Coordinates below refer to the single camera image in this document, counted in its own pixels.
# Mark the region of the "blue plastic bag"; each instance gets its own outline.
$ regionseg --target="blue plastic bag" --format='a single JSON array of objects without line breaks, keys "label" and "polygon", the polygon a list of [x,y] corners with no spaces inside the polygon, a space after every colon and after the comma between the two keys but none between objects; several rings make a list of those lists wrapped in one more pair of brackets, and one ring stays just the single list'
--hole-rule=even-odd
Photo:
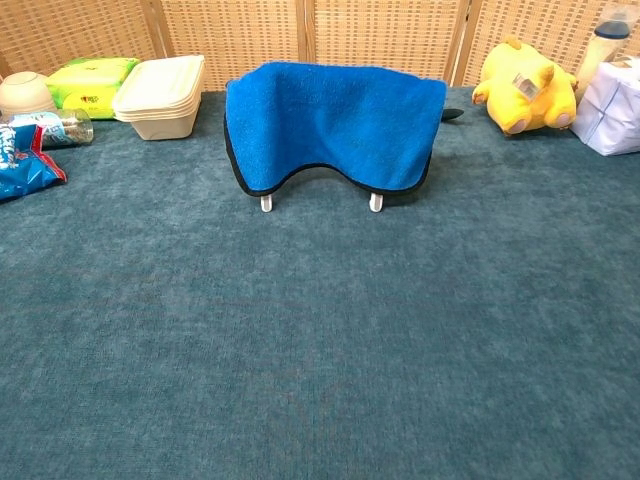
[{"label": "blue plastic bag", "polygon": [[62,169],[42,152],[42,134],[38,125],[0,125],[0,201],[67,181]]}]

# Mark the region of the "stacked food containers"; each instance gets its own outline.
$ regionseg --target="stacked food containers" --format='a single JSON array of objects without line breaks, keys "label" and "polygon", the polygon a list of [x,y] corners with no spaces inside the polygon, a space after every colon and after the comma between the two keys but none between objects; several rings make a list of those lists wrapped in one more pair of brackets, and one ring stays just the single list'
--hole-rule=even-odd
[{"label": "stacked food containers", "polygon": [[204,87],[204,56],[138,64],[113,99],[115,118],[129,122],[144,140],[191,135]]}]

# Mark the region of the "woven panel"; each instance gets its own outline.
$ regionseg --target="woven panel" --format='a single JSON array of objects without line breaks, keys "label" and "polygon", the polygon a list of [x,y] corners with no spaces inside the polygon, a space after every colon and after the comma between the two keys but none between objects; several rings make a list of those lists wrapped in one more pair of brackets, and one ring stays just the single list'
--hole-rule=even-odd
[{"label": "woven panel", "polygon": [[459,0],[315,0],[316,60],[443,78]]},{"label": "woven panel", "polygon": [[49,75],[77,57],[155,58],[140,0],[0,0],[0,52]]},{"label": "woven panel", "polygon": [[205,90],[267,61],[298,59],[294,0],[162,0],[176,55],[206,57]]},{"label": "woven panel", "polygon": [[[607,0],[482,1],[470,49],[462,52],[462,56],[468,55],[462,85],[476,85],[480,81],[484,59],[509,34],[531,44],[540,53],[575,74],[607,3]],[[622,0],[617,3],[638,2]]]}]

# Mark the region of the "bottle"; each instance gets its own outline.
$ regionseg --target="bottle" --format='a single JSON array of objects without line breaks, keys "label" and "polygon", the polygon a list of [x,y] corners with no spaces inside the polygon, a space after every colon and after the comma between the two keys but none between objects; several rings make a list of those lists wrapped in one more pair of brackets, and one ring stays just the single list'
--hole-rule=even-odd
[{"label": "bottle", "polygon": [[634,23],[638,19],[636,8],[627,5],[610,6],[602,12],[600,23],[594,30],[580,70],[576,75],[578,88],[576,101],[580,103],[591,79],[602,62],[611,62],[625,45]]},{"label": "bottle", "polygon": [[93,124],[87,112],[58,110],[53,112],[21,113],[10,117],[9,125],[40,125],[43,128],[42,147],[66,147],[93,141]]}]

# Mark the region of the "yellow plush toy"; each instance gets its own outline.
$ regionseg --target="yellow plush toy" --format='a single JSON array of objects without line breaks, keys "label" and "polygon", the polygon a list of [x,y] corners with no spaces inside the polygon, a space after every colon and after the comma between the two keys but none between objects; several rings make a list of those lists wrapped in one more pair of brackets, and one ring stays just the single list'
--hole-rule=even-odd
[{"label": "yellow plush toy", "polygon": [[473,103],[486,103],[489,116],[508,135],[567,128],[576,117],[576,86],[573,75],[509,37],[487,55]]}]

